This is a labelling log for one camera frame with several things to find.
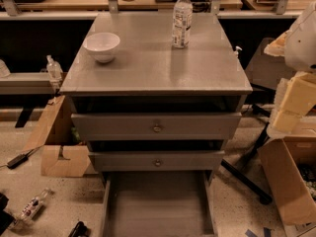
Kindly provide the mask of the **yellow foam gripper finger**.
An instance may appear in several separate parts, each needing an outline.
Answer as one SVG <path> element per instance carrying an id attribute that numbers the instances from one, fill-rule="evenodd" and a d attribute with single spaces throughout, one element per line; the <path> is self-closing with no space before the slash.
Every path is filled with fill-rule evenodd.
<path id="1" fill-rule="evenodd" d="M 316 105 L 316 75 L 297 72 L 281 78 L 271 114 L 271 133 L 291 133 L 300 120 Z"/>

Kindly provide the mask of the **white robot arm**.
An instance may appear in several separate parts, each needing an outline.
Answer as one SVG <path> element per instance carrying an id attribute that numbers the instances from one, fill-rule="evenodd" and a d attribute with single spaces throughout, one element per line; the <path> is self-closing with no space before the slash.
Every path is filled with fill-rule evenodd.
<path id="1" fill-rule="evenodd" d="M 265 54 L 283 56 L 285 64 L 296 71 L 290 79 L 280 79 L 267 128 L 269 137 L 283 138 L 316 105 L 316 2 L 265 47 Z"/>

